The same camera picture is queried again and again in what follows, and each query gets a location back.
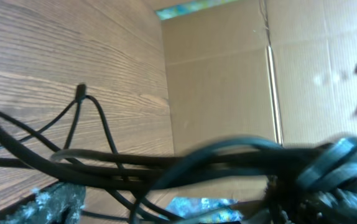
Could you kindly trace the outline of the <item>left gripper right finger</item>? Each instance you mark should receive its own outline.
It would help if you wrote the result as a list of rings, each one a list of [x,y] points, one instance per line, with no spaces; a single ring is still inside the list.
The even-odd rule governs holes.
[[[267,185],[265,200],[273,223],[357,224],[357,180],[328,192],[275,182]]]

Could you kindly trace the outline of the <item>metal frame bar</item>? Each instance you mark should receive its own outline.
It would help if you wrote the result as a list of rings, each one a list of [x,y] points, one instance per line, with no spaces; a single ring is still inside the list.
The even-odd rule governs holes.
[[[277,83],[276,83],[275,67],[274,67],[274,55],[273,55],[272,47],[270,45],[267,46],[267,56],[268,56],[269,81],[270,81],[270,88],[271,88],[276,141],[279,144],[283,144],[281,114],[280,114],[279,97],[277,93]]]

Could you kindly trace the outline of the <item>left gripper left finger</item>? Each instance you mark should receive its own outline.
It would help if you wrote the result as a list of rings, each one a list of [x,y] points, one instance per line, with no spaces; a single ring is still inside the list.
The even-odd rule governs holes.
[[[35,199],[0,221],[2,224],[78,224],[86,187],[57,183],[35,193]]]

